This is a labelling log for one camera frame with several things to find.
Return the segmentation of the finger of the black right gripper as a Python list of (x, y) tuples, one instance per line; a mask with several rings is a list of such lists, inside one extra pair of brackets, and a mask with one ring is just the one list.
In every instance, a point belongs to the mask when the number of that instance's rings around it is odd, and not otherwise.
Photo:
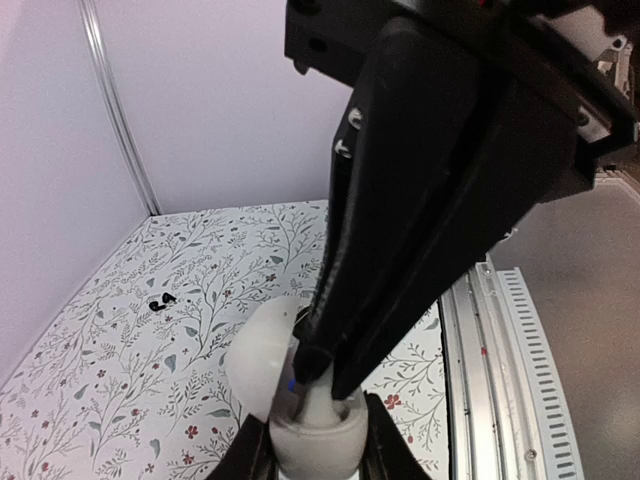
[(341, 356), (366, 298), (359, 285), (355, 245), (361, 173), (357, 150), (366, 113), (364, 105), (350, 104), (334, 137), (323, 262), (313, 300), (297, 330), (300, 344), (293, 367), (302, 385), (320, 379)]
[(350, 395), (424, 311), (551, 189), (575, 118), (415, 23), (382, 32), (354, 88), (367, 108), (355, 238), (366, 298), (332, 363)]

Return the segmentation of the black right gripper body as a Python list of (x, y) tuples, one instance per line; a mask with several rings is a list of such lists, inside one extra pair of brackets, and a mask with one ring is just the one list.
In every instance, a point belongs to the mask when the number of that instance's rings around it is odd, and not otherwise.
[(353, 87), (382, 32), (409, 23), (474, 58), (488, 85), (516, 80), (585, 120), (543, 201), (591, 190), (599, 159), (636, 142), (638, 114), (594, 64), (638, 40), (636, 1), (289, 1), (284, 52)]

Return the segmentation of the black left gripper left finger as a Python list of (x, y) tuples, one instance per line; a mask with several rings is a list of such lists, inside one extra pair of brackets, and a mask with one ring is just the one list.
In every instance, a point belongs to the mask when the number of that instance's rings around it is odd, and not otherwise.
[(275, 455), (269, 426), (248, 415), (219, 464), (206, 480), (272, 480)]

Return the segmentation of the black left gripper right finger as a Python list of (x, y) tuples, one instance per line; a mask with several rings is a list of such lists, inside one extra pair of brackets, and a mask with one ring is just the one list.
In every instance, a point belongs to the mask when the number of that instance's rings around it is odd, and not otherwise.
[(411, 453), (381, 398), (365, 394), (368, 430), (360, 478), (366, 480), (429, 480)]

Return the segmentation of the white earbud charging case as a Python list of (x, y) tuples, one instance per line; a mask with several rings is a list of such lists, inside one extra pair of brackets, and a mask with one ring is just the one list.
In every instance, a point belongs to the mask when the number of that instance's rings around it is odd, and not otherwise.
[(357, 479), (368, 429), (363, 391), (334, 400), (332, 367), (308, 385), (297, 381), (299, 310), (296, 297), (273, 298), (236, 333), (226, 355), (232, 395), (267, 428), (280, 479)]

